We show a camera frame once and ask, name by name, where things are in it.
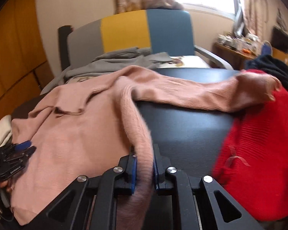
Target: gray panel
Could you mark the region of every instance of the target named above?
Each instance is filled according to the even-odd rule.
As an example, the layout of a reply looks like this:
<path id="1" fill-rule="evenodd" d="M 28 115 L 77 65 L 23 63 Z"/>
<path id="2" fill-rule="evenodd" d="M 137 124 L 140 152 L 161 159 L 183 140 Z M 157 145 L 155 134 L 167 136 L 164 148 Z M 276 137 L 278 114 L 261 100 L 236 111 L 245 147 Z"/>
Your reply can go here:
<path id="1" fill-rule="evenodd" d="M 68 55 L 72 69 L 83 67 L 103 54 L 101 20 L 88 23 L 68 35 Z"/>

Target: red sweater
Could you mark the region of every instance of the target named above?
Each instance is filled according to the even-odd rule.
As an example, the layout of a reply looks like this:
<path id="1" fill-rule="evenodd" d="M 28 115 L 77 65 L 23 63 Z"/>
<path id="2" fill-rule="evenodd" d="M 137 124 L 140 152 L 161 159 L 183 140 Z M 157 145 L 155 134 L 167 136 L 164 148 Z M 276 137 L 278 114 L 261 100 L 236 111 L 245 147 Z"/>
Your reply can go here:
<path id="1" fill-rule="evenodd" d="M 214 178 L 257 220 L 288 216 L 288 92 L 235 119 Z"/>

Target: chair backrest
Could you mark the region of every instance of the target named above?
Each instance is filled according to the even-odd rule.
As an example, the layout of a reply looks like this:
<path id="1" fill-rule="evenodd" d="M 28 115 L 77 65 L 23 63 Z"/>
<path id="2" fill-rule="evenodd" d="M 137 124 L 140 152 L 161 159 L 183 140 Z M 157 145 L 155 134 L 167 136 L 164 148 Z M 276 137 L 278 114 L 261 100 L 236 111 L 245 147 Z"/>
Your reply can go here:
<path id="1" fill-rule="evenodd" d="M 194 55 L 190 15 L 181 10 L 149 9 L 109 16 L 68 35 L 72 68 L 82 67 L 109 51 L 151 47 L 152 53 Z"/>

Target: knit fabric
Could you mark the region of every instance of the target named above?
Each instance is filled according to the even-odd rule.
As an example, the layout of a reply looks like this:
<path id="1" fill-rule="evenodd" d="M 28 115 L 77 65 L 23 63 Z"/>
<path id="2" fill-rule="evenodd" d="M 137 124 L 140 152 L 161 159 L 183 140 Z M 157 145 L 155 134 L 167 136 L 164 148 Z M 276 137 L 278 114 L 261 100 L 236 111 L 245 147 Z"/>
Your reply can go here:
<path id="1" fill-rule="evenodd" d="M 213 170 L 213 177 L 261 221 L 288 216 L 288 92 L 281 88 L 273 95 L 275 101 L 247 108 L 235 119 Z"/>
<path id="2" fill-rule="evenodd" d="M 283 87 L 288 91 L 288 66 L 270 55 L 259 56 L 255 60 L 247 61 L 244 67 L 248 69 L 258 69 L 271 74 L 279 79 Z"/>
<path id="3" fill-rule="evenodd" d="M 133 196 L 118 203 L 117 229 L 140 230 L 150 202 L 153 151 L 133 100 L 233 112 L 274 100 L 272 91 L 280 86 L 268 74 L 239 73 L 220 83 L 200 84 L 129 66 L 56 87 L 28 119 L 12 121 L 13 142 L 31 140 L 37 147 L 14 184 L 15 218 L 27 224 L 77 176 L 102 175 L 134 146 L 137 186 Z"/>

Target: blue panel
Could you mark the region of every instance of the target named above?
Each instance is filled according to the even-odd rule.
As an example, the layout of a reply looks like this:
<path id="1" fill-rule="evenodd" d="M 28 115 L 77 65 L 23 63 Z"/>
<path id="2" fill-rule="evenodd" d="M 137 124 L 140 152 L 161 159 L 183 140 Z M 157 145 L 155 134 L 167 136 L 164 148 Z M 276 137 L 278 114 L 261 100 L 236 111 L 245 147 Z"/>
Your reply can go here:
<path id="1" fill-rule="evenodd" d="M 147 19 L 153 53 L 194 55 L 190 15 L 186 11 L 148 9 Z"/>

